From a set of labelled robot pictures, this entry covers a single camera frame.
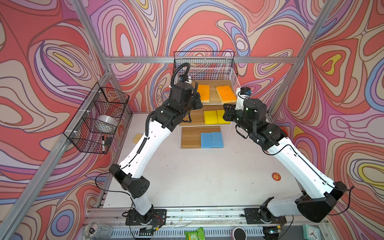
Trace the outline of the orange sponge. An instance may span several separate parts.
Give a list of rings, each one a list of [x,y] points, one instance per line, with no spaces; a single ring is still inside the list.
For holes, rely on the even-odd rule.
[[[198,93],[200,94],[200,99],[203,104],[210,102],[210,86],[199,84]]]
[[[217,86],[216,91],[222,104],[231,104],[237,101],[237,97],[229,85]]]

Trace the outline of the yellow sponge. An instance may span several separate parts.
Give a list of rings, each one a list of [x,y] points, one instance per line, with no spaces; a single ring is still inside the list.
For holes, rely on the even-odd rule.
[[[229,121],[224,120],[224,118],[223,118],[224,114],[225,114],[224,110],[217,110],[218,125],[228,125],[231,123]]]
[[[204,111],[205,125],[217,125],[218,116],[216,110]]]

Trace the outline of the white wire wooden shelf rack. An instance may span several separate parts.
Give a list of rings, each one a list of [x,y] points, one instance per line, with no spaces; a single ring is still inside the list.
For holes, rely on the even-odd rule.
[[[207,81],[202,83],[202,85],[210,86],[210,102],[206,104],[202,103],[202,109],[191,111],[192,121],[190,123],[185,122],[179,124],[181,149],[200,149],[201,133],[221,132],[225,144],[228,133],[232,127],[232,123],[228,125],[205,125],[204,111],[224,109],[224,104],[221,103],[216,91],[217,86],[229,85],[233,92],[235,92],[237,88],[232,86],[229,81]]]

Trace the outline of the blue sponge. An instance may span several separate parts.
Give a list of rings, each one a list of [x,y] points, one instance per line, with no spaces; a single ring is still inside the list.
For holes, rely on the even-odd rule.
[[[212,147],[212,133],[201,133],[201,148],[211,149]]]
[[[212,148],[224,147],[223,136],[221,132],[212,132],[211,139],[212,139]]]

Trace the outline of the beige sponge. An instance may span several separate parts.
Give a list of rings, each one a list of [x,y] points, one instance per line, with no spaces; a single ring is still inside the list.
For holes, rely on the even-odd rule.
[[[136,134],[133,138],[133,143],[137,144],[142,137],[143,137],[143,134]]]

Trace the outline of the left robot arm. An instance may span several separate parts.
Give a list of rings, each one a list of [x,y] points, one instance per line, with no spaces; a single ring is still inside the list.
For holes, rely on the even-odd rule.
[[[147,116],[145,133],[134,149],[120,164],[110,167],[114,179],[130,196],[134,210],[143,217],[153,209],[147,195],[150,182],[143,177],[144,170],[161,143],[184,118],[203,107],[198,86],[196,82],[172,85],[169,98]]]

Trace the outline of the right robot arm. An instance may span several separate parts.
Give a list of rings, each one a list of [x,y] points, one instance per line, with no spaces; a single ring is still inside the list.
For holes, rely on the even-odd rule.
[[[259,208],[265,223],[286,215],[301,215],[311,222],[321,222],[348,192],[343,182],[335,182],[317,169],[277,125],[266,121],[267,106],[259,99],[246,99],[240,107],[224,104],[223,119],[236,123],[247,137],[268,156],[275,157],[297,180],[301,193],[276,199],[269,197]]]

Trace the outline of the red round sticker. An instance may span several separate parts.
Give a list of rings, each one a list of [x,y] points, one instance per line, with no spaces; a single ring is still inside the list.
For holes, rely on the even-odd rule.
[[[280,181],[282,178],[281,178],[281,175],[279,173],[272,173],[272,178],[275,180],[275,181]]]

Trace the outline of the silver tape roll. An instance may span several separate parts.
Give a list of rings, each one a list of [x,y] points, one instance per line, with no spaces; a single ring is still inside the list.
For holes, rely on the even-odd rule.
[[[100,134],[114,134],[118,121],[108,115],[100,115],[93,121],[92,132]]]

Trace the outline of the black marker in basket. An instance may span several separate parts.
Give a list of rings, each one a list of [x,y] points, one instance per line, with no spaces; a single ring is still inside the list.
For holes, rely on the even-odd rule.
[[[105,147],[105,137],[102,136],[102,153],[105,154],[106,152],[106,147]]]

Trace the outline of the black round speaker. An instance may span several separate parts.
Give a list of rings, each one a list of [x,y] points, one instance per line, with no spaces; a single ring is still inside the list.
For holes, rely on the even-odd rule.
[[[231,239],[232,240],[246,240],[247,234],[244,229],[238,227],[232,230],[231,232]]]

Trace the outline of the teal alarm clock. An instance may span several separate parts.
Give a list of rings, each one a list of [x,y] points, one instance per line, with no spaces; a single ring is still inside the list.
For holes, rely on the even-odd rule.
[[[303,225],[304,240],[321,240],[321,231],[319,228]]]

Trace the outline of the green wipes packet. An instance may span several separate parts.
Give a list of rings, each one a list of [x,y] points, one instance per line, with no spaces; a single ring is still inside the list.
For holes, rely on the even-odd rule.
[[[198,228],[195,231],[185,231],[186,240],[205,240],[205,233],[203,228]]]

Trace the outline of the silver drink can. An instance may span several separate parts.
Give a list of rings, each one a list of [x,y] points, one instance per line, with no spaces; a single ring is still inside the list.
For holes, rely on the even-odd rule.
[[[113,227],[101,223],[89,223],[85,230],[84,236],[88,240],[105,240],[113,235]]]

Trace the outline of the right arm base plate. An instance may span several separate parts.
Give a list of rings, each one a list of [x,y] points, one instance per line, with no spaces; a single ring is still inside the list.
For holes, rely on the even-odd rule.
[[[287,223],[284,216],[275,217],[267,209],[246,208],[240,216],[245,218],[249,225],[285,225]]]

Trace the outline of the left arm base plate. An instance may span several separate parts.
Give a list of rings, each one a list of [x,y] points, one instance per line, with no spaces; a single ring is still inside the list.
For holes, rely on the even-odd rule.
[[[126,226],[162,226],[166,223],[166,209],[150,209],[145,215],[140,215],[135,209],[122,214],[126,218]]]

